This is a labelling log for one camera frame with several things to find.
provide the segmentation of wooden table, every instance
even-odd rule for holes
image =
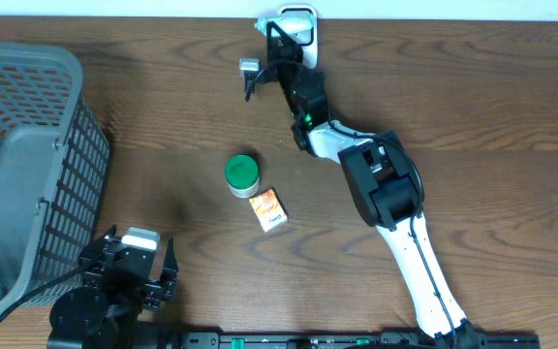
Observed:
[[[113,134],[98,232],[175,238],[178,297],[143,319],[226,332],[414,327],[390,250],[339,166],[297,150],[278,85],[244,102],[252,19],[0,17],[0,41],[62,46]],[[473,324],[558,348],[558,23],[320,22],[344,121],[394,130],[417,163],[429,235]],[[264,234],[223,167],[255,152],[290,214]],[[44,346],[48,307],[16,311],[0,346]]]

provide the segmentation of white wall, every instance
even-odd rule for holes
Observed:
[[[558,0],[309,0],[322,18],[558,20]],[[280,0],[0,0],[0,15],[258,17]]]

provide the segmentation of green can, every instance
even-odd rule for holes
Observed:
[[[260,190],[260,170],[251,156],[236,155],[225,166],[225,180],[238,198],[248,199]]]

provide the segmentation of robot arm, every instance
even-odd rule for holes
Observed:
[[[336,129],[344,131],[345,133],[353,134],[355,132],[341,125],[337,120],[332,120],[331,122],[334,123]],[[342,165],[344,167],[344,172],[348,171],[346,174],[347,176],[350,176],[350,169],[347,170],[346,168],[351,165],[346,162],[351,161],[352,158],[352,163],[357,163],[358,160],[361,160],[361,163],[366,164],[367,159],[364,156],[360,156],[362,155],[361,151],[366,149],[369,144],[373,144],[372,140],[355,139],[340,134],[329,127],[328,123],[324,123],[313,129],[308,137],[313,153],[318,157],[330,159]],[[385,156],[386,153],[383,146],[378,147],[376,150],[379,151],[380,158]],[[365,178],[363,181],[367,181],[368,176],[370,176],[370,179],[373,179],[376,173],[386,170],[388,165],[388,161],[381,161],[373,166],[368,166],[371,172],[367,170],[363,171],[364,167],[362,169],[355,167],[355,169],[358,169],[357,171],[362,171],[362,177]],[[361,216],[364,216],[364,219],[367,218],[365,219],[367,221],[374,218],[373,215],[369,215],[370,211],[367,209],[368,204],[375,208],[373,210],[374,214],[380,212],[381,209],[376,205],[375,200],[369,201],[367,198],[364,198],[368,193],[361,194],[361,183],[362,181],[355,181],[353,184],[354,189],[351,187],[351,191],[353,198],[355,198],[355,202],[362,204],[362,208],[359,209],[359,212],[364,210],[364,212],[361,212]],[[376,187],[375,189],[376,191],[374,193],[377,193],[380,187]],[[376,230],[385,238],[404,276],[404,280],[406,281],[406,285],[408,286],[408,290],[415,304],[419,327],[429,336],[436,337],[437,335],[451,332],[450,321],[441,305],[441,300],[445,304],[445,308],[449,313],[449,317],[455,329],[462,326],[463,321],[466,320],[466,315],[453,298],[450,288],[443,276],[443,272],[436,260],[436,256],[434,255],[434,251],[432,250],[427,236],[425,216],[422,214],[414,219],[415,238],[417,238],[419,242],[419,247],[423,253],[425,263],[421,259],[419,249],[411,233],[410,217],[393,221],[395,228],[385,227],[385,223],[381,222],[379,219],[374,218],[373,220],[378,220],[375,224]]]
[[[132,348],[144,339],[133,338],[138,316],[171,300],[178,275],[171,238],[160,279],[148,279],[158,242],[157,233],[138,228],[118,238],[112,226],[85,246],[78,261],[91,268],[81,275],[83,287],[62,295],[51,309],[46,347]]]
[[[387,241],[400,267],[421,330],[432,338],[447,341],[453,337],[456,342],[456,332],[462,336],[472,329],[468,329],[470,323],[453,298],[429,242],[421,208],[422,185],[412,160],[394,133],[364,134],[332,119],[325,75],[309,64],[317,57],[303,59],[306,45],[283,30],[284,20],[267,19],[265,24],[266,68],[250,58],[240,63],[246,100],[256,83],[280,83],[294,116],[296,144],[342,166],[360,216]]]

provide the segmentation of gray plastic basket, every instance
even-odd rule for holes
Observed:
[[[75,268],[94,231],[109,144],[81,86],[80,64],[65,49],[0,43],[0,313]]]

